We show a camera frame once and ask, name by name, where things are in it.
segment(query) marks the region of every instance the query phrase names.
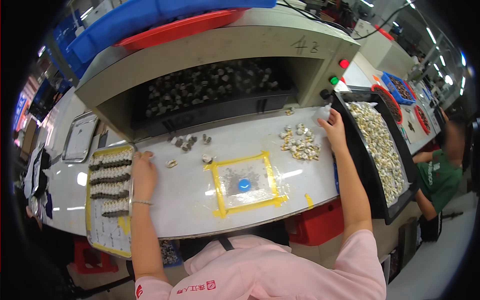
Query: red plastic stool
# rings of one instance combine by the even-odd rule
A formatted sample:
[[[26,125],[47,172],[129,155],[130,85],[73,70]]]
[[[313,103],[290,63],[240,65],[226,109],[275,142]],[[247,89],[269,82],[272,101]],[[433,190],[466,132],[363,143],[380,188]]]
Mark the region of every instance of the red plastic stool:
[[[118,266],[111,264],[110,255],[92,248],[86,238],[75,238],[73,243],[75,245],[75,259],[70,266],[78,274],[115,273],[119,270]]]
[[[290,241],[318,246],[343,232],[343,211],[340,198],[294,216],[297,233],[289,233]]]

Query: blue round cap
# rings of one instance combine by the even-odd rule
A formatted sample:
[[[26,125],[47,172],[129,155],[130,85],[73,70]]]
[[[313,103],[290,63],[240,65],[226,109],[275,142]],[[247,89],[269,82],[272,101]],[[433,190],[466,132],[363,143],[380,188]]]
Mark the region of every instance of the blue round cap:
[[[248,192],[251,187],[250,180],[244,178],[239,181],[239,190],[241,192]]]

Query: handwritten number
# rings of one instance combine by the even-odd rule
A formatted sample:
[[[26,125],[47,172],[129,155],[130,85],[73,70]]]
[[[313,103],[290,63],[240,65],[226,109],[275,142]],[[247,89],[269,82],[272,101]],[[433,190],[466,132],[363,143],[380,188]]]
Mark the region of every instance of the handwritten number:
[[[297,49],[297,54],[301,55],[302,52],[303,52],[303,48],[308,48],[307,46],[305,46],[306,43],[307,43],[307,41],[305,40],[305,36],[302,36],[301,39],[299,39],[297,42],[291,44],[290,46],[297,45],[295,47]]]
[[[313,42],[313,43],[314,43],[314,45],[310,49],[310,53],[317,53],[318,52],[318,43],[317,42]]]

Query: person's right hand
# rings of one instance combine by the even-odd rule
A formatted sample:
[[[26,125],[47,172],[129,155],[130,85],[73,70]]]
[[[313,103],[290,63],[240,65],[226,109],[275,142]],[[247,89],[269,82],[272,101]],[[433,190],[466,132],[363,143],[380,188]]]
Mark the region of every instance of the person's right hand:
[[[145,153],[135,152],[133,157],[133,196],[136,200],[150,201],[153,190],[156,186],[156,167],[150,162],[153,153],[145,151]]]
[[[323,119],[317,119],[320,126],[327,132],[328,140],[332,145],[332,151],[338,153],[339,151],[347,150],[347,141],[345,139],[345,128],[340,113],[333,108],[330,109],[330,116],[328,117],[328,124]]]

